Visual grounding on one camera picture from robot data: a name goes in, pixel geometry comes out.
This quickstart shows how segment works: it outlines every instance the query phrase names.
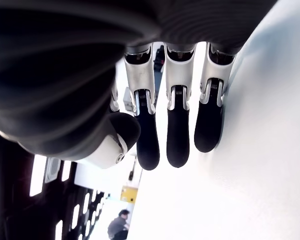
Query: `black rubber fingertip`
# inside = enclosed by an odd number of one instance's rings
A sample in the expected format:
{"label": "black rubber fingertip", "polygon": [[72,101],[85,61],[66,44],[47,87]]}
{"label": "black rubber fingertip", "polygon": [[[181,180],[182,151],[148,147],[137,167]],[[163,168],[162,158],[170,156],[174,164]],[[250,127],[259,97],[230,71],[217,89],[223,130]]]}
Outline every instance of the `black rubber fingertip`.
{"label": "black rubber fingertip", "polygon": [[168,110],[166,157],[173,167],[180,168],[187,163],[189,153],[189,110],[176,106]]}
{"label": "black rubber fingertip", "polygon": [[135,117],[141,127],[141,134],[136,143],[139,164],[145,170],[155,169],[160,160],[160,150],[156,127],[156,114],[143,111]]}
{"label": "black rubber fingertip", "polygon": [[131,115],[122,112],[109,114],[109,120],[130,150],[140,137],[141,128],[138,121]]}
{"label": "black rubber fingertip", "polygon": [[216,104],[202,104],[194,131],[194,145],[202,153],[212,151],[220,141],[222,128],[222,107]]}

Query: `dark wall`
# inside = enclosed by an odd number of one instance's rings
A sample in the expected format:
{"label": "dark wall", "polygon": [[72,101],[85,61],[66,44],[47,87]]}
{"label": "dark wall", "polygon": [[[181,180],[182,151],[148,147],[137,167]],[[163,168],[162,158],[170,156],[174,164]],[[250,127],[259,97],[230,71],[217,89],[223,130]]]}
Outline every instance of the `dark wall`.
{"label": "dark wall", "polygon": [[[62,239],[85,237],[86,223],[103,197],[101,192],[92,202],[92,189],[74,185],[77,164],[71,164],[70,176],[61,181],[64,162],[61,161],[57,179],[44,183],[42,192],[30,196],[34,155],[17,143],[0,136],[0,240],[54,240],[56,224],[62,220]],[[86,214],[82,214],[84,199],[90,193]],[[79,204],[77,226],[72,229],[74,207]]]}

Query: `robotic hand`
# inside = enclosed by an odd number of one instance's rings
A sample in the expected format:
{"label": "robotic hand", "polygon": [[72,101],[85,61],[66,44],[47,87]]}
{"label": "robotic hand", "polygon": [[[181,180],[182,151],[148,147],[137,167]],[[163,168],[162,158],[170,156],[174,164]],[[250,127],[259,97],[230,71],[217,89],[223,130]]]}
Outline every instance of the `robotic hand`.
{"label": "robotic hand", "polygon": [[[167,158],[179,168],[190,150],[196,43],[207,42],[194,133],[206,153],[220,140],[235,55],[275,2],[0,0],[0,135],[34,154],[101,168],[119,163],[138,140],[141,166],[154,169],[151,43],[162,41]],[[135,117],[118,112],[115,63],[123,56]]]}

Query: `person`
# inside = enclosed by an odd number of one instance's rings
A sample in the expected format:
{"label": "person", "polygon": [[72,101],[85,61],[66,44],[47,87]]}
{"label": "person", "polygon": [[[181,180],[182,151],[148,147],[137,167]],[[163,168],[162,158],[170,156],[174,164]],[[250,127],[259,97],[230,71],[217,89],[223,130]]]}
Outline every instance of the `person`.
{"label": "person", "polygon": [[119,212],[119,216],[115,218],[108,227],[108,235],[111,240],[125,240],[128,236],[129,224],[127,223],[129,211],[124,209]]}

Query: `yellow object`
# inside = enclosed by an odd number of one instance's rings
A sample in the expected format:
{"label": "yellow object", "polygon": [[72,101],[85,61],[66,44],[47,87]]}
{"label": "yellow object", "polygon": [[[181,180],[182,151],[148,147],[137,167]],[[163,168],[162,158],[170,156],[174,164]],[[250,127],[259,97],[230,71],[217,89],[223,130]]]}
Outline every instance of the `yellow object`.
{"label": "yellow object", "polygon": [[123,186],[121,191],[121,201],[135,203],[137,198],[138,188]]}

